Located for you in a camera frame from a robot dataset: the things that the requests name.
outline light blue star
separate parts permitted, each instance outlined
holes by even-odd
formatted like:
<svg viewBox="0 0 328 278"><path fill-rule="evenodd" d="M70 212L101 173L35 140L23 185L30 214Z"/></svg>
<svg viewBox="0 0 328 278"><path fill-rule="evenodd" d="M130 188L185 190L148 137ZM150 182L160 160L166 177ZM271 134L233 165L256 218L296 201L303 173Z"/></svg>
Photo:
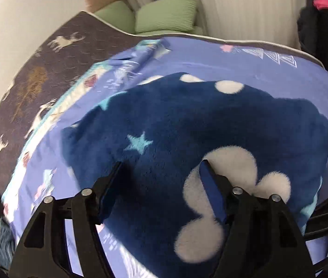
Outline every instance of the light blue star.
<svg viewBox="0 0 328 278"><path fill-rule="evenodd" d="M140 155L143 154L146 146L150 145L153 141L145 140L145 132L140 137L127 136L131 142L124 150L137 150Z"/></svg>
<svg viewBox="0 0 328 278"><path fill-rule="evenodd" d="M112 99L114 96L117 96L117 95L120 95L120 94L124 94L124 93L126 93L126 91L121 91L121 92L115 93L115 94L113 94L113 95L105 98L98 105L101 107L101 109L103 109L104 111L106 111L107 108L109 107L110 99Z"/></svg>
<svg viewBox="0 0 328 278"><path fill-rule="evenodd" d="M303 214L307 220L311 217L312 213L314 212L315 208L316 208L316 205L317 205L317 199L318 199L318 193L319 193L319 190L322 186L322 177L320 177L320 186L315 194L315 196L313 197L313 202L307 206L305 206L301 211L300 213ZM302 233L304 234L304 232L306 231L306 224L303 226L302 228Z"/></svg>

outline fleece fabric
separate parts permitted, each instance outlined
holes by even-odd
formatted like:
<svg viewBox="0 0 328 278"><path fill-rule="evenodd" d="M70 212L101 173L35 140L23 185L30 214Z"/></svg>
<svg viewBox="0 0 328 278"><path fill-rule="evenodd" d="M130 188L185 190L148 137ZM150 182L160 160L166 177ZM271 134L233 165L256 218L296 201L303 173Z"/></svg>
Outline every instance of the fleece fabric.
<svg viewBox="0 0 328 278"><path fill-rule="evenodd" d="M307 100L181 72L104 99L62 131L62 151L81 188L124 162L106 227L154 275L200 278L227 239L201 160L250 194L279 194L304 230L328 159L328 120Z"/></svg>

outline green cushion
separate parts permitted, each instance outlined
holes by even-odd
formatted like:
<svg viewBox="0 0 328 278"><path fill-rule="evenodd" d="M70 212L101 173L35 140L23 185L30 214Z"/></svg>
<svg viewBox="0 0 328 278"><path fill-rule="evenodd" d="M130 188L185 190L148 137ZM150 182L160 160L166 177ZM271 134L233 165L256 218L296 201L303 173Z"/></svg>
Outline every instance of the green cushion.
<svg viewBox="0 0 328 278"><path fill-rule="evenodd" d="M189 32L194 27L196 0L158 0L136 13L136 33L158 30Z"/></svg>
<svg viewBox="0 0 328 278"><path fill-rule="evenodd" d="M160 35L160 34L165 34L165 33L183 33L182 31L177 31L177 30L157 30L157 31L149 31L149 32L142 32L142 33L137 33L137 35ZM204 35L202 28L199 26L194 26L193 29L187 33L190 34L197 34L197 35Z"/></svg>
<svg viewBox="0 0 328 278"><path fill-rule="evenodd" d="M135 34L134 13L123 1L115 1L94 14L122 31Z"/></svg>
<svg viewBox="0 0 328 278"><path fill-rule="evenodd" d="M197 34L197 35L204 35L204 32L202 31L202 28L199 27L199 26L194 26L194 29L191 30L189 33Z"/></svg>
<svg viewBox="0 0 328 278"><path fill-rule="evenodd" d="M142 32L142 33L137 33L137 35L160 35L160 34L165 34L165 33L182 33L181 31L177 30L157 30L157 31L148 31L148 32Z"/></svg>

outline star print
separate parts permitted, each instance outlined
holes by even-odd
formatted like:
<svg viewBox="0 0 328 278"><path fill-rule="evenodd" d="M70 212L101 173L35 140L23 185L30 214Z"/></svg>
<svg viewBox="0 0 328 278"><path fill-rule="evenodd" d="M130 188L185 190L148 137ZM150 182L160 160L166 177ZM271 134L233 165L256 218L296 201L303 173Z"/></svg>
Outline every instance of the star print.
<svg viewBox="0 0 328 278"><path fill-rule="evenodd" d="M131 142L124 150L136 150L140 155L143 154L146 146L150 145L153 141L145 140L145 132L140 137L128 135L127 138Z"/></svg>
<svg viewBox="0 0 328 278"><path fill-rule="evenodd" d="M126 93L126 91L121 91L121 92L118 92L118 93L115 93L107 98L105 98L103 101L101 101L99 103L99 106L101 107L101 109L103 109L104 111L107 110L107 108L109 107L109 102L110 102L110 99L112 99L114 96L117 96L117 95L120 95L120 94L124 94Z"/></svg>

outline blanket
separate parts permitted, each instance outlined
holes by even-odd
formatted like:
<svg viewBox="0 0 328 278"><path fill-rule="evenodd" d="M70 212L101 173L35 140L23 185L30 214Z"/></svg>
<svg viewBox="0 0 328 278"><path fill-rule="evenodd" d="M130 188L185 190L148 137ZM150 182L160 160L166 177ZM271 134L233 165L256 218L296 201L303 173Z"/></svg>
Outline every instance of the blanket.
<svg viewBox="0 0 328 278"><path fill-rule="evenodd" d="M232 80L273 97L303 98L328 118L328 72L288 47L243 47L182 37L144 40L137 46L94 64L42 118L22 149L3 194L5 215L19 241L34 208L45 195L74 196L81 188L61 153L61 132L81 120L105 98L142 82L177 72L204 81ZM328 197L328 162L320 192L311 206ZM81 275L71 221L65 221L72 269ZM120 278L155 277L106 226L97 226L106 257ZM309 242L314 262L327 255L328 242Z"/></svg>
<svg viewBox="0 0 328 278"><path fill-rule="evenodd" d="M105 225L158 277L208 277L227 238L199 178L202 159L250 194L279 194L301 229L328 159L328 120L311 102L202 81L184 72L152 78L62 132L80 188L116 161L128 167Z"/></svg>
<svg viewBox="0 0 328 278"><path fill-rule="evenodd" d="M45 39L0 102L0 194L10 182L21 149L54 102L94 63L140 40L83 11ZM83 90L90 87L86 83Z"/></svg>

